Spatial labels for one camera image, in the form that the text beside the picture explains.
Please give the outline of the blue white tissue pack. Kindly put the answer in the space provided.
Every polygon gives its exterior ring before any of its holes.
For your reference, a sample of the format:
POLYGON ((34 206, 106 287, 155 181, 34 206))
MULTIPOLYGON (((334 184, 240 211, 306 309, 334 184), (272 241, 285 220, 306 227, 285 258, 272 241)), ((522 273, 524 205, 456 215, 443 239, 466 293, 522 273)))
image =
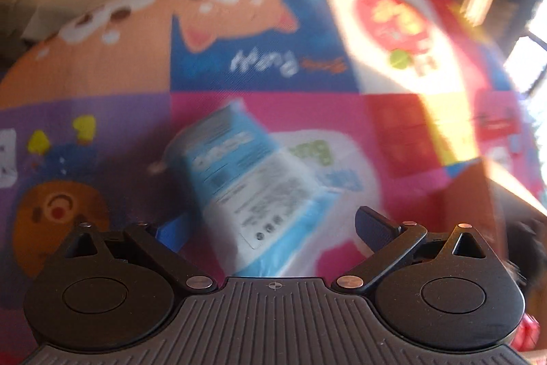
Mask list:
POLYGON ((179 131, 162 161, 190 189, 225 275, 280 275, 340 195, 240 102, 179 131))

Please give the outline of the white cardboard box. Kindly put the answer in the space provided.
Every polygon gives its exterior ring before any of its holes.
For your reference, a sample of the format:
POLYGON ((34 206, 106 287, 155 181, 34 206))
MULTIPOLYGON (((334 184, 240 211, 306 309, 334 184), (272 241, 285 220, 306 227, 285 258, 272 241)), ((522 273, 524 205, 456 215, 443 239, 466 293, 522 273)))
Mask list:
POLYGON ((520 283, 537 334, 518 335, 519 348, 546 348, 546 207, 502 165, 480 159, 441 194, 443 227, 474 226, 520 283))

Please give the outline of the colourful cartoon play mat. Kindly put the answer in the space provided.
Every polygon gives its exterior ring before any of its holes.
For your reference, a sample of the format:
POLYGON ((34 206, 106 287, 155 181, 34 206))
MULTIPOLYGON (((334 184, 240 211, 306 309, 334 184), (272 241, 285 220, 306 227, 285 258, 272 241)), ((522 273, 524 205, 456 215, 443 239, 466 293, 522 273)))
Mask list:
POLYGON ((544 189, 531 120, 497 47, 453 0, 108 0, 37 43, 1 82, 1 358, 34 347, 22 298, 72 227, 158 222, 215 278, 327 278, 361 259, 361 205, 439 227, 441 190, 483 158, 544 189), (234 106, 336 201, 257 239, 203 217, 258 157, 231 128, 198 153, 173 138, 234 106))

